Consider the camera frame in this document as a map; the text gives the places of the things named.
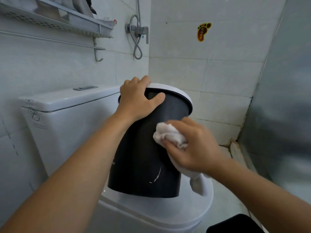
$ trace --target person's left hand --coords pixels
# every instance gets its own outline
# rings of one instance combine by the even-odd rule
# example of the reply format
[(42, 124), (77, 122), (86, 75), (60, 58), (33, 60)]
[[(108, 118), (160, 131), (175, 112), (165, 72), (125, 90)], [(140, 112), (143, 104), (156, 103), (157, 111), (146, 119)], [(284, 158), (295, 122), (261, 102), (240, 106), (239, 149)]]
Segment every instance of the person's left hand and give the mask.
[(145, 97), (145, 90), (150, 78), (144, 76), (141, 80), (134, 77), (131, 81), (125, 80), (120, 87), (121, 98), (116, 114), (130, 118), (132, 122), (149, 115), (157, 106), (163, 103), (164, 93), (157, 94), (151, 100)]

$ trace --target person's right arm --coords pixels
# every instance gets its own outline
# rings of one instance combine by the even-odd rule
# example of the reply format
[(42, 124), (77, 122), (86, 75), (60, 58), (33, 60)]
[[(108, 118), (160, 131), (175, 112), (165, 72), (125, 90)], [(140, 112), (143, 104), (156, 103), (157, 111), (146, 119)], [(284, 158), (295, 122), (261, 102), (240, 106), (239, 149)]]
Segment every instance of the person's right arm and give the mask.
[(270, 232), (311, 232), (311, 205), (222, 154), (212, 133), (190, 118), (168, 121), (188, 140), (183, 151), (164, 140), (181, 166), (203, 172), (231, 190)]

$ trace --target white rim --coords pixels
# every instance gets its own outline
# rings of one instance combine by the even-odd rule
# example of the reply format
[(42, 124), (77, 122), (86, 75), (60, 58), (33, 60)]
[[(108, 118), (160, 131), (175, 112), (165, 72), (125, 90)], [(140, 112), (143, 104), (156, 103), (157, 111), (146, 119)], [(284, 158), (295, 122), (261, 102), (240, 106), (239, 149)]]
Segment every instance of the white rim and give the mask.
[(188, 96), (187, 93), (185, 93), (184, 91), (182, 91), (178, 88), (175, 88), (175, 87), (172, 87), (169, 85), (165, 85), (165, 84), (160, 84), (160, 83), (149, 83), (147, 85), (147, 88), (163, 89), (163, 90), (167, 90), (167, 91), (171, 91), (171, 92), (176, 92), (176, 93), (184, 96), (185, 98), (187, 98), (190, 101), (191, 105), (193, 106), (190, 96)]

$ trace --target shower faucet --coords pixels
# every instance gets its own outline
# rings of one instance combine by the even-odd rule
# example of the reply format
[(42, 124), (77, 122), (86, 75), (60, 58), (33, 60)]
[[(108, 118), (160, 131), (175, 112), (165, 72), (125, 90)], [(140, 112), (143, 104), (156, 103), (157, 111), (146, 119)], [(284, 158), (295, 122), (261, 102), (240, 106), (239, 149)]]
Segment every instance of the shower faucet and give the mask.
[[(149, 44), (149, 28), (147, 26), (142, 27), (141, 18), (140, 18), (139, 0), (137, 0), (137, 11), (138, 11), (138, 15), (132, 15), (132, 17), (130, 19), (130, 23), (127, 23), (125, 25), (125, 31), (126, 31), (126, 33), (129, 33), (131, 35), (131, 37), (135, 43), (134, 54), (133, 54), (135, 59), (140, 60), (142, 58), (142, 50), (140, 49), (138, 44), (139, 44), (143, 35), (146, 35), (146, 43)], [(134, 17), (137, 19), (137, 26), (132, 25)], [(140, 57), (136, 56), (137, 48), (140, 52)]]

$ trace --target person's left arm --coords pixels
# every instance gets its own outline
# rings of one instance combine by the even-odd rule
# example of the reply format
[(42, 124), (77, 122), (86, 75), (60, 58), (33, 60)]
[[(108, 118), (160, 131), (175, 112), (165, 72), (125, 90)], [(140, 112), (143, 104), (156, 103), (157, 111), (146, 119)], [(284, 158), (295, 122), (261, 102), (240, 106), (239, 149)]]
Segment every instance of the person's left arm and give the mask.
[(83, 232), (107, 180), (126, 130), (149, 115), (164, 99), (144, 96), (148, 76), (126, 80), (117, 111), (57, 169), (0, 229), (6, 232)]

